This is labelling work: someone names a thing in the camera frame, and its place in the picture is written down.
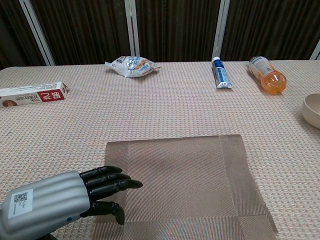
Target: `prosthetic hand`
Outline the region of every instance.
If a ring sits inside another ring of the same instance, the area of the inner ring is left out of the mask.
[[[87,216],[112,214],[124,224],[119,204],[97,201],[142,187],[120,172],[114,166],[70,171],[10,191],[0,205],[0,240],[35,240]]]

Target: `sticker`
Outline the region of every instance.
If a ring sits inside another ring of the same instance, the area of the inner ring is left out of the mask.
[[[28,189],[11,195],[8,219],[32,211],[33,189]]]

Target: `toothpaste box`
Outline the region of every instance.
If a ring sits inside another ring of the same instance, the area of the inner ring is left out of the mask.
[[[0,108],[63,100],[68,93],[61,82],[0,89]]]

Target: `white bowl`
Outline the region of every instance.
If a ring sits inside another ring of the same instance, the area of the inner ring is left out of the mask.
[[[305,97],[302,105],[302,115],[310,125],[320,129],[320,93]]]

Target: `dark brown curtain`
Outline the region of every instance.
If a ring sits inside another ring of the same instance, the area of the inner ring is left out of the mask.
[[[45,61],[18,0],[0,0],[0,70]]]
[[[223,61],[308,60],[320,39],[320,0],[231,0]]]
[[[32,0],[56,65],[131,55],[123,0]]]
[[[136,0],[140,56],[211,61],[220,0]]]

